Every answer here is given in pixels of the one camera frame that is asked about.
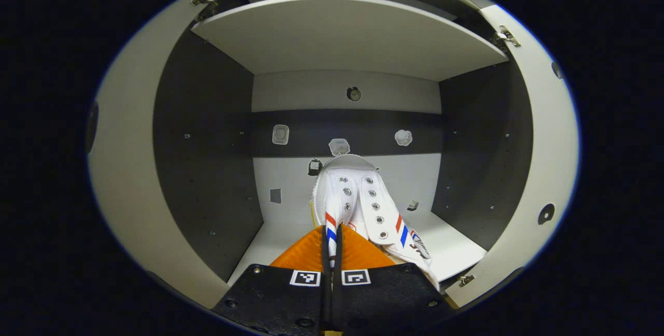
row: shelf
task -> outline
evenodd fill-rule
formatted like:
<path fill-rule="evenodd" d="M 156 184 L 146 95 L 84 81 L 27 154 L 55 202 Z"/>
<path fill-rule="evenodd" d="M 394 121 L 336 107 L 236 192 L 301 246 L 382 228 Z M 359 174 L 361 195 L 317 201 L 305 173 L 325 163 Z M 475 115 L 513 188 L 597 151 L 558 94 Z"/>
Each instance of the shelf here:
<path fill-rule="evenodd" d="M 441 81 L 507 61 L 454 22 L 387 0 L 265 0 L 192 31 L 253 74 L 325 69 Z"/>

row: screw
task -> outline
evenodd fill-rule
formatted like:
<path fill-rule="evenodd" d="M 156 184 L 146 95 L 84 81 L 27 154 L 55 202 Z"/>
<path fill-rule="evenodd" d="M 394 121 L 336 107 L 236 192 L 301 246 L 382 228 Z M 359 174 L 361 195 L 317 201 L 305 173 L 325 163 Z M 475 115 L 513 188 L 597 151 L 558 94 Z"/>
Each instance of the screw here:
<path fill-rule="evenodd" d="M 296 323 L 298 326 L 305 327 L 305 328 L 306 328 L 306 327 L 311 327 L 311 326 L 313 326 L 313 321 L 312 321 L 311 319 L 309 319 L 309 318 L 300 318 L 300 319 L 298 319 L 297 322 L 295 322 L 295 323 Z"/>

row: orange gripper pad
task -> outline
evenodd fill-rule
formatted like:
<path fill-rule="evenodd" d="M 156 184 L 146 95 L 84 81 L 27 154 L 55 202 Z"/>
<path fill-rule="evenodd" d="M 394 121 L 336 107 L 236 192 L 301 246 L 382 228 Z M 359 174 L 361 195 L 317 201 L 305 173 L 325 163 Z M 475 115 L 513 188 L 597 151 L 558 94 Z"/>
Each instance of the orange gripper pad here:
<path fill-rule="evenodd" d="M 343 232 L 341 246 L 343 253 L 341 255 L 342 270 L 362 270 L 371 268 L 381 268 L 384 266 L 395 265 L 388 256 L 377 248 L 362 235 L 353 231 L 346 225 L 341 225 Z"/>
<path fill-rule="evenodd" d="M 318 226 L 299 239 L 295 244 L 291 245 L 270 266 L 323 272 L 323 261 L 321 259 L 322 239 L 323 227 Z"/>
<path fill-rule="evenodd" d="M 343 254 L 341 267 L 343 270 L 362 270 L 381 268 L 395 263 L 380 249 L 346 225 L 341 225 Z M 270 266 L 292 270 L 323 272 L 321 243 L 323 227 L 299 239 Z"/>

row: label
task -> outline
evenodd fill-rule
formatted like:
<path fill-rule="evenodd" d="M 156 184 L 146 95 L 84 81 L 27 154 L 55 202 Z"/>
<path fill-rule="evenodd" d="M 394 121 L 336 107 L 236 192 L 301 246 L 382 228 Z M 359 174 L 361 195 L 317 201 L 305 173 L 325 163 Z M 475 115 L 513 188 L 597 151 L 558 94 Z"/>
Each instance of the label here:
<path fill-rule="evenodd" d="M 321 284 L 321 273 L 316 271 L 293 270 L 290 285 L 299 287 L 318 287 Z"/>
<path fill-rule="evenodd" d="M 369 271 L 364 270 L 341 270 L 341 284 L 344 286 L 362 286 L 371 284 Z"/>
<path fill-rule="evenodd" d="M 413 241 L 415 242 L 415 244 L 417 244 L 417 246 L 419 246 L 419 248 L 417 248 L 416 246 L 413 247 L 413 245 L 411 245 L 411 247 L 417 249 L 418 253 L 420 253 L 420 256 L 422 256 L 422 258 L 424 259 L 431 258 L 431 255 L 429 255 L 429 251 L 424 246 L 424 242 L 422 242 L 422 239 L 420 239 L 420 237 L 416 233 L 413 233 L 412 237 Z"/>

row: red and blue stripes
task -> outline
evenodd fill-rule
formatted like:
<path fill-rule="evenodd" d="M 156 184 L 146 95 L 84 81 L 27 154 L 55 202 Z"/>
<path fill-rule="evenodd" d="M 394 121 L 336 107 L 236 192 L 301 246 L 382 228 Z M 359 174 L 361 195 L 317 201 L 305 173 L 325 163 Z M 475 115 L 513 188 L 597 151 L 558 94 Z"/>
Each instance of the red and blue stripes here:
<path fill-rule="evenodd" d="M 399 219 L 396 220 L 396 233 L 399 233 L 399 230 L 401 229 L 401 222 L 403 222 L 403 218 L 401 218 L 401 215 L 399 215 Z M 401 247 L 406 246 L 406 237 L 408 237 L 408 227 L 406 227 L 406 224 L 403 223 L 404 225 L 404 231 L 401 233 Z"/>
<path fill-rule="evenodd" d="M 325 227 L 327 227 L 327 250 L 329 252 L 330 268 L 333 268 L 337 256 L 337 221 L 328 212 L 325 212 Z"/>

